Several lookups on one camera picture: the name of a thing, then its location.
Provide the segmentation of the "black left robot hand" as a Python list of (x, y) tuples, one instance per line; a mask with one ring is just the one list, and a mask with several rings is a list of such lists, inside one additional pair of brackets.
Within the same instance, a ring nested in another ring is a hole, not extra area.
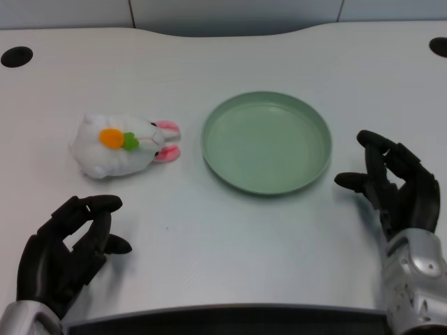
[(130, 243), (111, 234), (116, 195), (71, 197), (30, 236), (17, 271), (18, 301), (46, 305), (63, 318), (108, 255), (127, 254)]

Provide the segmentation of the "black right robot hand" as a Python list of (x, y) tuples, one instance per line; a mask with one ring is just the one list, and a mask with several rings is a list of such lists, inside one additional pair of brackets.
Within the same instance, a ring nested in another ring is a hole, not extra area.
[(363, 194), (379, 211), (387, 241), (408, 228), (435, 232), (441, 192), (434, 175), (401, 143), (367, 130), (357, 141), (365, 149), (367, 172), (339, 173), (335, 183)]

